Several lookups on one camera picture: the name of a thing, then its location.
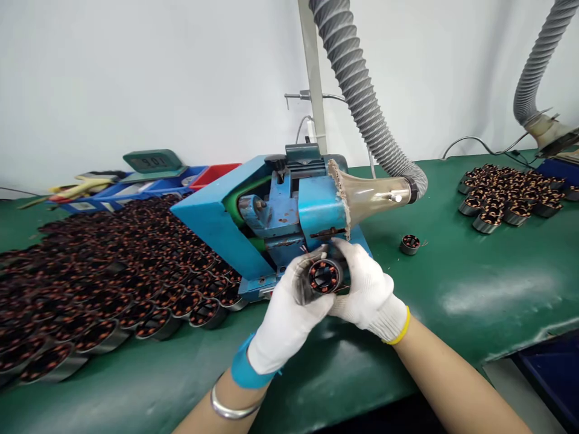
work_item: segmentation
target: corrugated hose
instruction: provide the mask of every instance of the corrugated hose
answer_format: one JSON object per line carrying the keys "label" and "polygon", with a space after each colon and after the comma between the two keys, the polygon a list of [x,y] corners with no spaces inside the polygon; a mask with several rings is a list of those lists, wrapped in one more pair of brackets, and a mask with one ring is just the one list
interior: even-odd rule
{"label": "corrugated hose", "polygon": [[579,0],[555,0],[535,41],[514,94],[514,117],[523,126],[540,114],[535,101],[541,78],[578,6]]}
{"label": "corrugated hose", "polygon": [[420,199],[428,188],[428,179],[398,147],[386,125],[356,36],[349,0],[309,0],[309,8],[338,85],[368,149],[388,175],[411,178]]}

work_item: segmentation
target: hand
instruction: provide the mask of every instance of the hand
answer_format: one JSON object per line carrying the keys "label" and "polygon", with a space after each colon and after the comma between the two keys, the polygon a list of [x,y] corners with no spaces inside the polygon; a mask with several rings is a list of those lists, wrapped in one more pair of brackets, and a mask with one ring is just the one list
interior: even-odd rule
{"label": "hand", "polygon": [[305,306],[298,303],[310,265],[326,256],[327,244],[294,258],[273,290],[264,321],[247,349],[249,363],[258,374],[279,370],[334,304],[335,294],[323,295]]}
{"label": "hand", "polygon": [[350,294],[336,299],[329,314],[370,330],[386,343],[398,343],[406,333],[410,311],[394,294],[394,281],[382,272],[360,244],[340,238],[332,243],[344,255],[350,269]]}

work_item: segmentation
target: silver bracelet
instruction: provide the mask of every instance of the silver bracelet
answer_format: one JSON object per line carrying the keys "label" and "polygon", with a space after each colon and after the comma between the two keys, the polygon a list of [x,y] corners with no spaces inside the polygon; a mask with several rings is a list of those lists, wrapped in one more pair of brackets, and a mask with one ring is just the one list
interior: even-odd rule
{"label": "silver bracelet", "polygon": [[211,389],[211,406],[213,407],[213,410],[215,410],[215,413],[217,413],[219,416],[229,420],[245,419],[250,414],[255,413],[261,407],[261,403],[264,401],[265,395],[259,400],[259,402],[254,404],[252,407],[243,410],[231,410],[225,407],[218,401],[217,393],[215,391],[215,389],[217,388],[217,383],[219,382],[220,378],[221,376],[219,376],[219,378],[213,385],[213,388]]}

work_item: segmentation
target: pile of stators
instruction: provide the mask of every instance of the pile of stators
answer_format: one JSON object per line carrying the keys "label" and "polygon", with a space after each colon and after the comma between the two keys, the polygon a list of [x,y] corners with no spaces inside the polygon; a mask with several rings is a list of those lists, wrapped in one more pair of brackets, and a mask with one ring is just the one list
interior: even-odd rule
{"label": "pile of stators", "polygon": [[526,173],[513,168],[484,165],[466,172],[458,192],[466,195],[458,210],[476,216],[473,227],[490,234],[506,222],[522,225],[531,213],[550,218],[562,208],[562,200],[579,200],[579,187],[565,185],[564,178],[546,178],[533,170]]}
{"label": "pile of stators", "polygon": [[169,211],[178,200],[72,215],[0,254],[0,386],[60,381],[131,334],[214,329],[246,305],[241,276]]}

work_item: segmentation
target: green scale display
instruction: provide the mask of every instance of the green scale display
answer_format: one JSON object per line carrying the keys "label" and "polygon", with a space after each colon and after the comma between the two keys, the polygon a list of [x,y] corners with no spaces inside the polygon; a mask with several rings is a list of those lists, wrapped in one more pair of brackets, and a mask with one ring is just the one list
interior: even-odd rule
{"label": "green scale display", "polygon": [[123,184],[174,178],[187,169],[170,149],[135,151],[123,155],[122,159],[134,169],[134,174],[121,180]]}

